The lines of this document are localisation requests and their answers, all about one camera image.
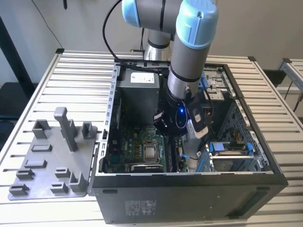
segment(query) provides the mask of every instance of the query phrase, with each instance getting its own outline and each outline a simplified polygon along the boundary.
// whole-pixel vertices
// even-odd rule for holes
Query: metal stand
[[[4,53],[11,69],[15,73],[17,80],[19,81],[22,90],[24,91],[28,100],[34,93],[34,85],[25,69],[22,60],[14,46],[13,41],[11,40],[9,33],[0,17],[0,48]]]

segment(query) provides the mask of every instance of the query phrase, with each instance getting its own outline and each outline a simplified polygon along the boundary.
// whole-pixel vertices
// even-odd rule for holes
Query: black power cable
[[[292,84],[293,84],[293,82],[290,82],[290,85],[289,85],[289,87],[288,87],[288,90],[286,91],[286,95],[285,95],[285,97],[284,97],[284,100],[286,100],[286,97],[287,97],[287,95],[288,95],[289,89],[290,89],[290,87],[292,86]]]
[[[109,52],[112,54],[112,56],[114,57],[114,59],[118,62],[122,62],[123,59],[120,59],[117,57],[117,55],[113,52],[113,50],[110,48],[108,42],[107,42],[107,39],[106,39],[106,36],[105,36],[105,28],[106,28],[106,23],[108,21],[108,18],[109,16],[111,15],[111,13],[113,12],[113,10],[116,8],[117,5],[119,5],[119,3],[122,2],[122,0],[117,0],[112,6],[111,8],[109,9],[108,13],[106,14],[105,16],[105,20],[103,22],[103,26],[102,26],[102,36],[103,36],[103,40],[104,40],[104,43],[106,45],[106,47],[108,48]]]
[[[296,110],[297,110],[297,108],[298,108],[298,105],[299,105],[299,101],[297,101],[297,103],[295,104],[295,106],[294,106],[294,110],[293,110],[293,112],[295,112]]]
[[[48,26],[48,24],[47,24],[45,18],[43,17],[43,15],[42,15],[41,11],[39,10],[38,6],[35,4],[34,0],[31,0],[31,1],[32,1],[32,3],[34,4],[34,6],[36,7],[36,9],[38,10],[38,12],[40,13],[40,15],[41,15],[42,19],[44,20],[44,22],[45,22],[45,24],[46,24],[48,30],[50,30],[50,32],[53,34],[53,36],[55,37],[55,39],[56,39],[57,42],[59,43],[60,47],[63,48],[62,45],[61,45],[61,43],[59,42],[58,38],[56,37],[56,35],[53,33],[53,31],[51,30],[51,28]]]
[[[144,30],[145,30],[145,28],[143,27],[142,31],[141,31],[141,43],[140,43],[140,51],[143,51],[143,52],[144,52],[144,49],[143,49]]]

